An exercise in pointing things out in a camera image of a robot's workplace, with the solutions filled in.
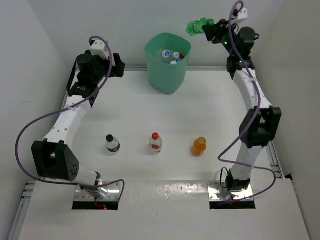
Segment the green plastic bottle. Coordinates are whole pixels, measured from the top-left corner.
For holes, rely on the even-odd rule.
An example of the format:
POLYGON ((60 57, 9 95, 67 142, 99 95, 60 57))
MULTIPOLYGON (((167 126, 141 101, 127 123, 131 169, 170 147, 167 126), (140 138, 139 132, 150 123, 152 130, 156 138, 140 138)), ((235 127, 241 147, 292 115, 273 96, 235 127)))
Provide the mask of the green plastic bottle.
POLYGON ((203 26, 214 25, 215 21, 212 18, 200 18, 194 21, 191 21, 187 24, 185 32, 190 36, 204 34, 203 26))

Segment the clear bottle red label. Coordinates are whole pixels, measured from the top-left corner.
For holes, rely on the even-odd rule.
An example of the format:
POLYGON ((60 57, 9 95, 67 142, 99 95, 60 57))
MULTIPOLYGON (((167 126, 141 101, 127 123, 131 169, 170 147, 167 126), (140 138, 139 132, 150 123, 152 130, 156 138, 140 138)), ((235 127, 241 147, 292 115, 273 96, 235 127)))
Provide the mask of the clear bottle red label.
POLYGON ((160 153, 163 146, 163 140, 157 132, 154 132, 149 138, 149 146, 154 153, 160 153))

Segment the orange juice bottle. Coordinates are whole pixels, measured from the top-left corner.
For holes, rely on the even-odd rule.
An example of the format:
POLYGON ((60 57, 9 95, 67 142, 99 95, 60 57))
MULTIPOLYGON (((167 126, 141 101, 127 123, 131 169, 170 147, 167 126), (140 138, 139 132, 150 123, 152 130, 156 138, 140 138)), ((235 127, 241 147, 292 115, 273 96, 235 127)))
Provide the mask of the orange juice bottle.
POLYGON ((192 154, 196 157, 201 156, 204 153, 204 151, 207 149, 206 143, 207 141, 204 137, 197 138, 191 147, 192 154))

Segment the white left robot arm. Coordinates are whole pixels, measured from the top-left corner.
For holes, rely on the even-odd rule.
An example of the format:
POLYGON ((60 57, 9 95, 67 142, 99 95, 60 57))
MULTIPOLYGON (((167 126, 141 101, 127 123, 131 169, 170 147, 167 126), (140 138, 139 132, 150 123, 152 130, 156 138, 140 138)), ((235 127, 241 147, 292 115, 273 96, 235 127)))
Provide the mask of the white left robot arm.
POLYGON ((111 77, 124 75, 125 63, 118 53, 113 54, 114 64, 109 59, 93 55, 90 50, 75 59, 68 83, 64 112, 59 114, 50 132, 41 141, 31 146, 37 174, 46 179, 63 180, 80 185, 90 193, 103 189, 101 175, 80 166, 72 152, 72 144, 78 128, 93 107, 100 82, 110 73, 111 77))

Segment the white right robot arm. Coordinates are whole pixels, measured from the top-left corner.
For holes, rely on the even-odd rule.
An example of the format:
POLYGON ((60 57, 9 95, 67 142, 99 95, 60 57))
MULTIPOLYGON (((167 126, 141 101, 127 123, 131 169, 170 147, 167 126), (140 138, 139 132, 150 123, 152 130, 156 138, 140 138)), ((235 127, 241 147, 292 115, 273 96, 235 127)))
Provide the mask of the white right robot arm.
POLYGON ((222 184, 229 192, 238 192, 249 187, 260 152, 276 136, 282 111, 268 101, 256 78, 251 49, 260 36, 250 27, 235 32, 236 24, 229 25, 225 19, 214 25, 204 25, 202 29, 209 42, 222 44, 229 53, 227 71, 247 110, 236 138, 241 142, 238 156, 222 184))

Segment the clear bottle blue-white cap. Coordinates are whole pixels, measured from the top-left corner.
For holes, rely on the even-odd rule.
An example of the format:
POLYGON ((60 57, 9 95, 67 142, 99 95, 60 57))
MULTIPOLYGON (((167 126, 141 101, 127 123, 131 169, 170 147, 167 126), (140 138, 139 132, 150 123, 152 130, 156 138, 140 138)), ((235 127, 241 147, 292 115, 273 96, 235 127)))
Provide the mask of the clear bottle blue-white cap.
POLYGON ((171 60, 171 52, 166 49, 160 49, 155 54, 155 59, 161 62, 169 62, 171 60))

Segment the clear bottle black cap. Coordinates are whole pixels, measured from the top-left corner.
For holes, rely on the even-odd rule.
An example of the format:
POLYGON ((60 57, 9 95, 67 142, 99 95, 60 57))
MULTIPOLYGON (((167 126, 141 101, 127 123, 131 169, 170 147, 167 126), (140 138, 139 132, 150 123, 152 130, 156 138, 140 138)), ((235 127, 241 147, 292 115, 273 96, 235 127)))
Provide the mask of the clear bottle black cap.
POLYGON ((119 140, 111 134, 106 136, 106 148, 111 153, 117 153, 120 150, 119 140))

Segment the clear bottle blue label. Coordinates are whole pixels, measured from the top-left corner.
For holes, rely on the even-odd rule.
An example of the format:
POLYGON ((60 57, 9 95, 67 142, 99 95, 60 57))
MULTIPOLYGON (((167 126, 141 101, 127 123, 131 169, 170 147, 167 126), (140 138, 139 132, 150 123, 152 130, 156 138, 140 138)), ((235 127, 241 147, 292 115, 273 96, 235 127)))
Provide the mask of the clear bottle blue label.
POLYGON ((170 62, 171 65, 175 65, 178 64, 181 60, 180 59, 176 59, 170 62))

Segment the clear bottle blue-orange label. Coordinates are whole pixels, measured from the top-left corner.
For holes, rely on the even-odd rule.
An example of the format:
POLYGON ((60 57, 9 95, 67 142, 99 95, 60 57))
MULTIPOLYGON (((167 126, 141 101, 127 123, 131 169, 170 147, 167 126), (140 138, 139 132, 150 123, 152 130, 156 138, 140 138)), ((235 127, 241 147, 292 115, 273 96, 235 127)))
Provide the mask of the clear bottle blue-orange label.
POLYGON ((174 60, 179 60, 180 59, 180 53, 179 52, 173 52, 172 53, 172 58, 174 60))

